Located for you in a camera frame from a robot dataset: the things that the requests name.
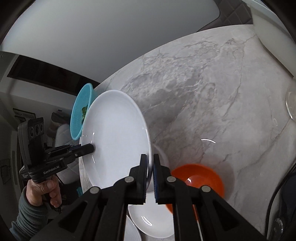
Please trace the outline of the person's left hand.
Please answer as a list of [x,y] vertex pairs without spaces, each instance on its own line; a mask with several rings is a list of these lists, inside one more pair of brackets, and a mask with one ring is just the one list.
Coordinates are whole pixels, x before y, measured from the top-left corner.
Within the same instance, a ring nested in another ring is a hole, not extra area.
[[49,202],[55,208],[58,208],[62,204],[59,180],[56,176],[52,176],[49,180],[42,183],[35,183],[32,180],[28,181],[26,197],[31,205],[41,206],[45,194],[49,194]]

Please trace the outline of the grey sleeved left forearm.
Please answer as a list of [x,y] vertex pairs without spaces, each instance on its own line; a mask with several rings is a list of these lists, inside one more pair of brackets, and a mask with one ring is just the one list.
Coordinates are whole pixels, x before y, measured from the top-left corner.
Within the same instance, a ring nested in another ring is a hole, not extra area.
[[26,186],[18,202],[18,216],[11,223],[10,232],[16,240],[30,240],[36,233],[45,227],[48,221],[46,204],[40,206],[30,204],[27,199]]

